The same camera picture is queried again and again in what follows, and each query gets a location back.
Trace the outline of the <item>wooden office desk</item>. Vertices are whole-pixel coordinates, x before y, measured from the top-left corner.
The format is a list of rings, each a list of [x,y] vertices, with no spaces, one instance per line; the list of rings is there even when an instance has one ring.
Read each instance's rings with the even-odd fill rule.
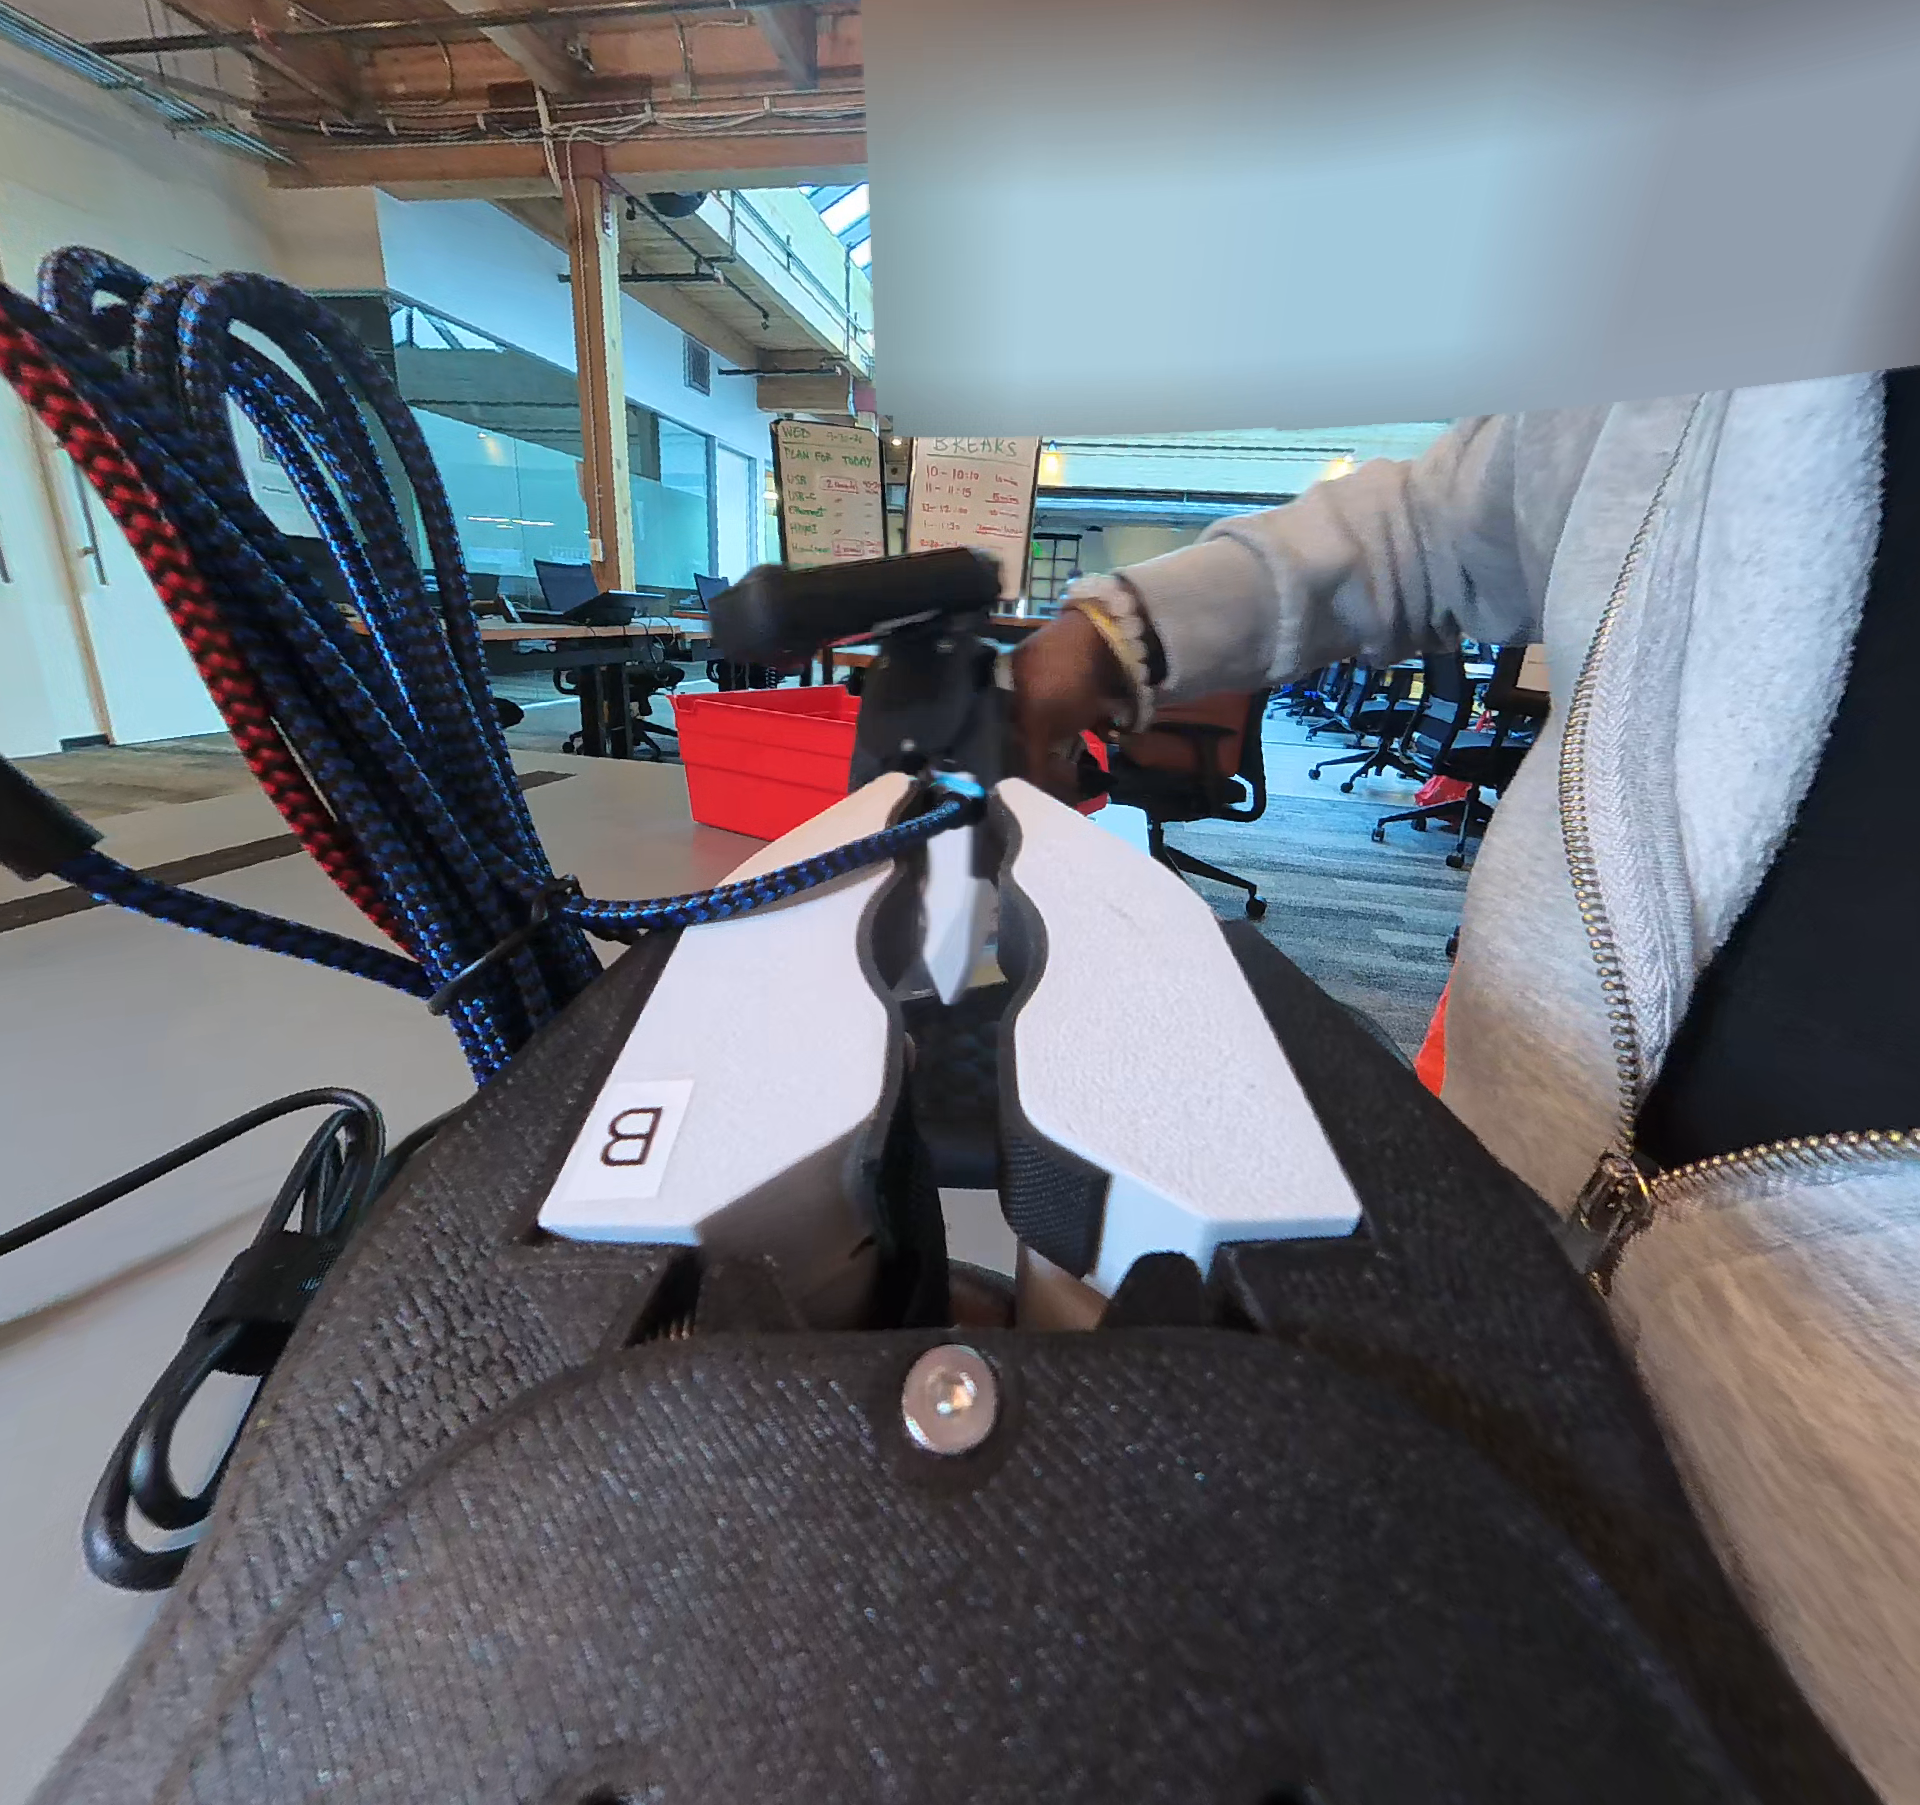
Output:
[[[477,620],[477,682],[466,688],[493,727],[503,733],[507,699],[503,685],[516,681],[562,681],[562,699],[571,704],[575,735],[569,750],[587,759],[670,762],[677,739],[652,718],[653,701],[670,697],[691,676],[697,659],[711,651],[702,617],[642,614],[624,624],[548,620]]]

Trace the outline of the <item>red plastic bin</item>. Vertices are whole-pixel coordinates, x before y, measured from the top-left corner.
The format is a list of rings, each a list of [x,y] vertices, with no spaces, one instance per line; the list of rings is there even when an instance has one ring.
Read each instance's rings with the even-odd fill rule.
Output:
[[[857,697],[843,687],[677,692],[690,816],[774,841],[849,790]]]

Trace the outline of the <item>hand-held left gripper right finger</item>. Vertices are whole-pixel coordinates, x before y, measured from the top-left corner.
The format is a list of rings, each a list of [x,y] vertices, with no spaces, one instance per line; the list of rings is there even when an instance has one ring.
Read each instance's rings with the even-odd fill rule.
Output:
[[[1222,920],[1149,855],[1004,781],[997,1200],[1015,1314],[1089,1328],[1140,1260],[1348,1240],[1362,1200]]]

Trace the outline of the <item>person's right hand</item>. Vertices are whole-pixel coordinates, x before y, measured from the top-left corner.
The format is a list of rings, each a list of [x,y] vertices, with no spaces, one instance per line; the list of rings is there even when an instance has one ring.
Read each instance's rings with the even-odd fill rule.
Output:
[[[1164,651],[1136,589],[1080,589],[1012,659],[1020,774],[1071,806],[1087,797],[1077,764],[1085,735],[1124,737],[1149,724]]]

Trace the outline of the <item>black adapter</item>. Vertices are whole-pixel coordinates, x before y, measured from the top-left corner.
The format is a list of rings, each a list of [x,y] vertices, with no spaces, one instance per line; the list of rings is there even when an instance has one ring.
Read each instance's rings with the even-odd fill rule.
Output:
[[[2,756],[2,867],[19,880],[64,879],[101,833]]]

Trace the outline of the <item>person's right forearm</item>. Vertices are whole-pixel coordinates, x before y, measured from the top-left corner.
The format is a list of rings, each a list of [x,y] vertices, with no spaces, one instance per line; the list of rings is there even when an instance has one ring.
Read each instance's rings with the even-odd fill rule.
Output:
[[[1581,406],[1462,421],[1414,461],[1368,463],[1121,571],[1165,697],[1538,636],[1605,419]]]

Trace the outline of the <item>wooden pillar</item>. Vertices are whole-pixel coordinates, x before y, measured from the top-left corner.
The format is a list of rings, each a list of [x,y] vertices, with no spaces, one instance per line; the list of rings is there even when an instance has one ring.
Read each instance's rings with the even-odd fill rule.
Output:
[[[614,198],[597,170],[564,170],[560,189],[583,448],[579,487],[587,518],[587,562],[603,593],[629,593],[635,575],[635,518]]]

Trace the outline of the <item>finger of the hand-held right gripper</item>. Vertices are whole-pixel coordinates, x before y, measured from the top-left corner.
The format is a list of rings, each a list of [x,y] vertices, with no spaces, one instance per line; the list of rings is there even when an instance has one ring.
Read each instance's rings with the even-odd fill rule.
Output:
[[[951,1007],[970,989],[995,924],[1000,838],[984,786],[935,790],[958,802],[959,816],[924,844],[920,965],[935,998]]]

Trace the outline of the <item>white paper flip chart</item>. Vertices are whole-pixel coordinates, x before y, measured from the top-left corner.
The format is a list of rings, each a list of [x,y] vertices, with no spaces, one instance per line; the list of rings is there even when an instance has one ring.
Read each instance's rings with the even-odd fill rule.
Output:
[[[1043,443],[1037,436],[918,436],[908,450],[904,551],[992,554],[1020,593]]]

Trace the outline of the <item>person's grey hoodie torso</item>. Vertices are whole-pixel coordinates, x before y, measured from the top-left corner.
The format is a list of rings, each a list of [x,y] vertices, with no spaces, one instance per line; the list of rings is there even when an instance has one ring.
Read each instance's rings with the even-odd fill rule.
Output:
[[[1448,1098],[1595,1250],[1699,1519],[1915,1802],[1915,369],[1460,426],[1436,623],[1535,631]]]

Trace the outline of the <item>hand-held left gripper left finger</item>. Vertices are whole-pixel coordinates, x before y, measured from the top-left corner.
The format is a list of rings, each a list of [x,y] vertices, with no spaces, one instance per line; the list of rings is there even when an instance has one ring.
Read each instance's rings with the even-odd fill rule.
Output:
[[[573,1242],[770,1262],[801,1320],[900,1320],[940,1260],[900,982],[925,847],[685,928],[538,1212]]]

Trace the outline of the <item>row of black office chairs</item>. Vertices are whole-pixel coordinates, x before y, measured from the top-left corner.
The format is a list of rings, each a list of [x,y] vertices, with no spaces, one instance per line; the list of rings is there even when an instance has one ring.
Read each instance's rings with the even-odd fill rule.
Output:
[[[1305,781],[1371,804],[1368,834],[1448,836],[1465,871],[1499,801],[1542,737],[1550,697],[1534,646],[1470,640],[1395,664],[1344,659],[1282,687],[1267,713],[1307,739]]]

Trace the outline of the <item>brown back office chair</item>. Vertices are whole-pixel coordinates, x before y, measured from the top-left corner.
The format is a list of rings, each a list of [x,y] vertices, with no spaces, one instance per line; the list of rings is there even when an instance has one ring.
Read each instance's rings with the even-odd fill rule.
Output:
[[[1149,856],[1181,880],[1236,888],[1249,922],[1267,910],[1255,880],[1178,848],[1167,828],[1260,821],[1267,809],[1261,750],[1267,702],[1265,691],[1244,691],[1169,704],[1142,730],[1114,737],[1106,769],[1110,801],[1143,816]]]

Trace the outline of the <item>black framed whiteboard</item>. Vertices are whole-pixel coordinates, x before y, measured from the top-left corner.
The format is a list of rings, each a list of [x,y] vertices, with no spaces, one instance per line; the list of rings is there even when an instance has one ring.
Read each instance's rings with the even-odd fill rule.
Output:
[[[869,425],[772,423],[779,565],[810,571],[885,556],[883,447]]]

